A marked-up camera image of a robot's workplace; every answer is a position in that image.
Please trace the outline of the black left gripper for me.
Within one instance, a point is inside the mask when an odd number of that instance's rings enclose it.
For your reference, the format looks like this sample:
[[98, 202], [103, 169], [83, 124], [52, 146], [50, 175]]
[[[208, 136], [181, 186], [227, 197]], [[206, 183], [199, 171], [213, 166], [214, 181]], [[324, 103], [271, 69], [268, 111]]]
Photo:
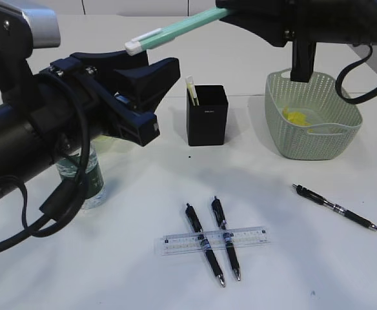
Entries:
[[142, 147], [160, 135], [154, 112], [181, 77], [175, 57], [148, 65], [146, 52], [130, 56], [125, 50], [75, 52], [52, 62], [41, 74], [77, 83], [96, 95], [104, 110], [102, 134]]

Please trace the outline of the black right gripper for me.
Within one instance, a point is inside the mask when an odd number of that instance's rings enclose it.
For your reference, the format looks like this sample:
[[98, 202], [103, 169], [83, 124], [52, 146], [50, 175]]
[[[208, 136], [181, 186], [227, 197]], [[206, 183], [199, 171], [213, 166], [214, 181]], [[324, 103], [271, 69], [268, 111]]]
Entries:
[[234, 12], [221, 20], [274, 47], [292, 43], [292, 81], [307, 83], [318, 43], [370, 45], [372, 35], [357, 1], [216, 1]]

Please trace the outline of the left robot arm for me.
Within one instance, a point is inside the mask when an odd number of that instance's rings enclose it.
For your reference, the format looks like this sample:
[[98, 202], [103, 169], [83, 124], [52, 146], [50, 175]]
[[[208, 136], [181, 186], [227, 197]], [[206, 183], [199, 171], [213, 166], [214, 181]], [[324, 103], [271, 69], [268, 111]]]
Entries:
[[146, 52], [76, 52], [33, 74], [0, 56], [0, 199], [77, 149], [110, 136], [145, 146], [159, 136], [155, 111], [180, 78], [179, 60]]

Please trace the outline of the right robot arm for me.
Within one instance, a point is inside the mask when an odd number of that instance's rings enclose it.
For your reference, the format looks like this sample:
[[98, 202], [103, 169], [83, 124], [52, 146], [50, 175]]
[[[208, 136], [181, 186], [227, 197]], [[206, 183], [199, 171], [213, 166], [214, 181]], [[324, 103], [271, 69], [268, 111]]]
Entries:
[[377, 45], [377, 1], [216, 1], [229, 14], [221, 21], [245, 29], [274, 47], [292, 43], [295, 82], [307, 82], [314, 70], [318, 43], [366, 46], [368, 54], [347, 65], [336, 78], [335, 91], [348, 104], [375, 98], [377, 87], [357, 98], [343, 95], [343, 80], [370, 59]]

